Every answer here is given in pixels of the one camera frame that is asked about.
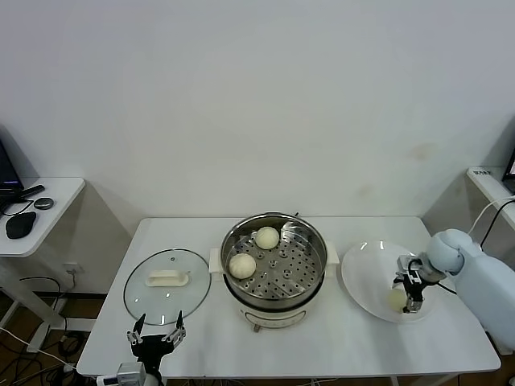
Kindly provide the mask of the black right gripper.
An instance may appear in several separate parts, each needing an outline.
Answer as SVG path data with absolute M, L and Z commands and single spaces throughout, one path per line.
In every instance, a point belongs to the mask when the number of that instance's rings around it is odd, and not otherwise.
M 416 314 L 422 308 L 423 296 L 422 292 L 424 284 L 419 275 L 403 275 L 402 281 L 393 283 L 392 288 L 406 292 L 406 304 L 402 307 L 403 314 Z

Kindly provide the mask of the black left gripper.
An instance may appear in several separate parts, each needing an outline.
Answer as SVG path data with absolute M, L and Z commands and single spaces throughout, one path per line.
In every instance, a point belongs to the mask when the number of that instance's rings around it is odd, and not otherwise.
M 186 337 L 186 329 L 183 322 L 183 311 L 178 314 L 175 329 L 164 335 L 141 336 L 142 328 L 145 324 L 146 315 L 135 322 L 133 328 L 126 332 L 126 337 L 130 343 L 131 351 L 138 362 L 143 363 L 147 371 L 158 371 L 162 358 L 171 354 Z

